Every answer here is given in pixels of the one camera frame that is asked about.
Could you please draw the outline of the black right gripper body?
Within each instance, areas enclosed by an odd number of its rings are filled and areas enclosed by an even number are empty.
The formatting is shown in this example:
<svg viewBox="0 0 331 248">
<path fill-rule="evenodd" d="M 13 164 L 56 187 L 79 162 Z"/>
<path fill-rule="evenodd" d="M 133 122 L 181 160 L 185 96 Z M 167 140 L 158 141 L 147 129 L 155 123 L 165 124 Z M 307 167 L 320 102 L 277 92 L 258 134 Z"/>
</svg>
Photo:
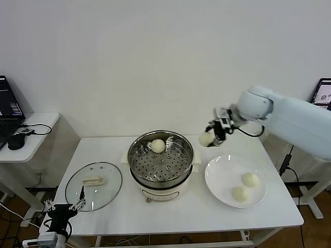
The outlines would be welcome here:
<svg viewBox="0 0 331 248">
<path fill-rule="evenodd" d="M 228 120 L 213 120 L 211 125 L 215 125 L 214 138 L 221 140 L 221 144 L 226 140 L 226 135 L 230 130 L 230 123 Z"/>
</svg>

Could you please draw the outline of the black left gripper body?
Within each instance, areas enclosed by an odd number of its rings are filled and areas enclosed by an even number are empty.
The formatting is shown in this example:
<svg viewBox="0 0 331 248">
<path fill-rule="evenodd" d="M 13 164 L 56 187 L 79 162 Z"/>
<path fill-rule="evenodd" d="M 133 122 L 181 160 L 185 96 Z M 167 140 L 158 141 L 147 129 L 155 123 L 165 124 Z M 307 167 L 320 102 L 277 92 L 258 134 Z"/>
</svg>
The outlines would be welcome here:
<svg viewBox="0 0 331 248">
<path fill-rule="evenodd" d="M 51 219 L 49 231 L 66 231 L 69 220 L 77 213 L 77 208 L 73 204 L 55 204 L 48 208 L 48 216 Z"/>
</svg>

